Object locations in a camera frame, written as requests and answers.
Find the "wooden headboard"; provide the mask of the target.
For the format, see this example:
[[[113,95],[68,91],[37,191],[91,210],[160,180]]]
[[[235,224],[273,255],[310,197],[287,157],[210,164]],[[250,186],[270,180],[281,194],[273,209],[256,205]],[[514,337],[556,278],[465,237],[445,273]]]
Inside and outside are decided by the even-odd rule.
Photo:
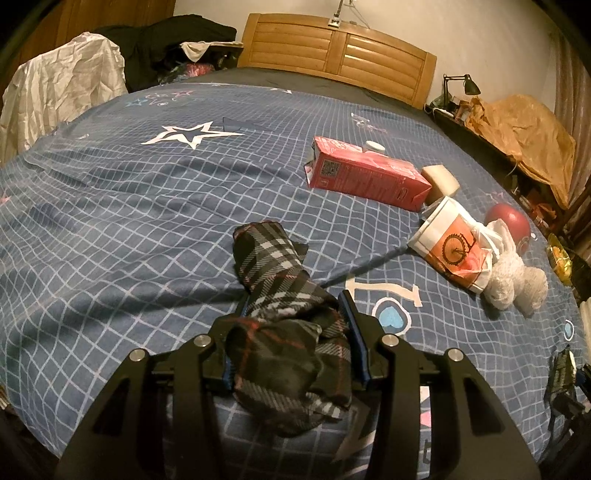
[[[239,68],[325,78],[379,93],[421,109],[437,57],[406,41],[344,22],[300,14],[252,13],[242,35]]]

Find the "brown wooden wardrobe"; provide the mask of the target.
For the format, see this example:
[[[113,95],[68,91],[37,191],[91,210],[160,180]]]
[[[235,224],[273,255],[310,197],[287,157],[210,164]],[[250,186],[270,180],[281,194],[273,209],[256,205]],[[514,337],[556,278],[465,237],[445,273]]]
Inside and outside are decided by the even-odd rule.
[[[1,87],[17,68],[75,36],[110,25],[146,26],[170,17],[174,0],[3,1]]]

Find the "black clothes pile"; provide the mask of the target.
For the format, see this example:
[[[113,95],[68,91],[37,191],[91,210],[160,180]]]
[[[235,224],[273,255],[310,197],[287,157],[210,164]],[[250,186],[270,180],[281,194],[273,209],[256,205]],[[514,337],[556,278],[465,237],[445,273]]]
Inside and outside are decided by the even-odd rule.
[[[187,62],[181,43],[235,41],[237,32],[235,27],[195,14],[169,17],[144,27],[114,25],[95,30],[119,47],[129,93],[157,85],[174,67]]]

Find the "beige sponge block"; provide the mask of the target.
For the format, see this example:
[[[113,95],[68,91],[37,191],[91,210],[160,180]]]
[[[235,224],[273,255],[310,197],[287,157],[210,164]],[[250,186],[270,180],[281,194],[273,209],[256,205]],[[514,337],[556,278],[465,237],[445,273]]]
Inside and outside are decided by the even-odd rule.
[[[460,190],[460,183],[456,177],[442,164],[425,166],[421,174],[431,184],[431,190],[425,200],[426,205],[431,205],[446,196],[453,197]]]

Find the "paper cup with bicycle print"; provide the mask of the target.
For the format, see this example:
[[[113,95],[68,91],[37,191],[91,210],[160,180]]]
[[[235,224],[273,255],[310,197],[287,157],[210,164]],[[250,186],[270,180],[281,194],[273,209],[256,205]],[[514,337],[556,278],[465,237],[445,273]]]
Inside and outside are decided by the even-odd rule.
[[[450,281],[481,294],[489,283],[493,250],[482,225],[455,199],[446,196],[426,212],[408,246]]]

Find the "black desk lamp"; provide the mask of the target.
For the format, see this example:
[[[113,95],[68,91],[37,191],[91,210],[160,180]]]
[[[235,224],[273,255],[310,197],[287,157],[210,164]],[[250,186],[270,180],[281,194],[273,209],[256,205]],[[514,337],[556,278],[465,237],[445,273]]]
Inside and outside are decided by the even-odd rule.
[[[481,89],[470,74],[444,74],[441,94],[425,105],[425,112],[432,114],[434,110],[441,110],[455,115],[463,100],[480,94]]]

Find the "dark wooden desk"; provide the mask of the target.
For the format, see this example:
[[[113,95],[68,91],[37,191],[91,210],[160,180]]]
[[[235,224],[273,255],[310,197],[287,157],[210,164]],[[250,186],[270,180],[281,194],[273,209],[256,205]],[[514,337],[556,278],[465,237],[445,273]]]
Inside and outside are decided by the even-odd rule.
[[[571,244],[564,231],[565,211],[558,205],[548,185],[529,177],[501,150],[443,110],[435,109],[431,117],[457,146],[495,178],[533,220],[541,219],[540,227],[545,236],[553,233],[563,243]]]

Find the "red carton box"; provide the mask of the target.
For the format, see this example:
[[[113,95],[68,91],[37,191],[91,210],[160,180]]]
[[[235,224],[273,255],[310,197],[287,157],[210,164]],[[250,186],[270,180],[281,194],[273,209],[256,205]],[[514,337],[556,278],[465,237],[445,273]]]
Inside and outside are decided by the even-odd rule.
[[[405,160],[360,146],[317,136],[304,165],[308,187],[375,200],[419,211],[432,185]]]

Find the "yellow snack packet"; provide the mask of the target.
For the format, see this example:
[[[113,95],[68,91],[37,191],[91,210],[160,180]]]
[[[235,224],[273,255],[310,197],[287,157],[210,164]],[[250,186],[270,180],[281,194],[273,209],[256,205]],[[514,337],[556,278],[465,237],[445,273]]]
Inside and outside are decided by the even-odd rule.
[[[572,260],[554,233],[547,238],[547,255],[550,266],[565,286],[572,285]]]

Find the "brown curtain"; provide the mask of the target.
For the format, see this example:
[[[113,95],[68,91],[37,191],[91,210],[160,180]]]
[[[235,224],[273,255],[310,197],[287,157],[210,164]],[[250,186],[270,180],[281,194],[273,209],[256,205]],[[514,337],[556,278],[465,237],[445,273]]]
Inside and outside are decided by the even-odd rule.
[[[568,191],[572,205],[590,178],[590,74],[562,34],[556,41],[556,68],[555,116],[575,140]]]

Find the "white crumpled garment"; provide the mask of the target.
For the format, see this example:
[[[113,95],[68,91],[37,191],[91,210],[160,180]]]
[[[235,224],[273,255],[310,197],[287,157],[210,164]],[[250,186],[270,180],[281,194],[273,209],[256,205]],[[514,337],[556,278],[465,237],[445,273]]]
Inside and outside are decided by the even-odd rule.
[[[1,162],[92,107],[127,92],[119,46],[84,32],[20,65],[3,92]]]

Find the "black plaid cloth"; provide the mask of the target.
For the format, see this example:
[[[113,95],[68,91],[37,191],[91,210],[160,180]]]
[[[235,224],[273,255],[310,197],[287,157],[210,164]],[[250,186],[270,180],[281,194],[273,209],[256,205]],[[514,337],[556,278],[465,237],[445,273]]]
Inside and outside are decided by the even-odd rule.
[[[249,295],[224,340],[235,399],[283,437],[341,419],[352,403],[352,374],[338,300],[311,280],[280,223],[236,228],[233,255]]]

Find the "orange cloth cover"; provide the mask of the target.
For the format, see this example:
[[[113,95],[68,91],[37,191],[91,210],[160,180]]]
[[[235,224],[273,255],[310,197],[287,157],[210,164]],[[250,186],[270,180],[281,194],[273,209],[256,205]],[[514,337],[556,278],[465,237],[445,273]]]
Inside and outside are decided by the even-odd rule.
[[[562,209],[570,207],[576,141],[545,104],[525,94],[492,103],[474,96],[460,103],[456,117],[527,176],[547,185]]]

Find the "blue grid bed quilt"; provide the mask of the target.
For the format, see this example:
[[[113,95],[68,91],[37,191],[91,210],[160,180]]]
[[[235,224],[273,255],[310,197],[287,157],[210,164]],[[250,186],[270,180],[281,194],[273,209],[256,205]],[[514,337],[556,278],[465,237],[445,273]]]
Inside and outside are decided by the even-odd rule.
[[[58,127],[1,171],[1,383],[39,455],[56,467],[104,385],[136,348],[179,348],[249,295],[236,228],[283,226],[311,280],[415,349],[462,350],[515,422],[537,479],[590,475],[586,338],[546,243],[522,257],[549,291],[526,318],[450,281],[408,246],[415,211],[308,187],[315,137],[444,165],[451,198],[486,228],[506,199],[494,177],[434,127],[384,108],[280,88],[168,85]],[[380,399],[353,382],[339,420],[276,435],[235,399],[213,397],[221,479],[368,479]]]

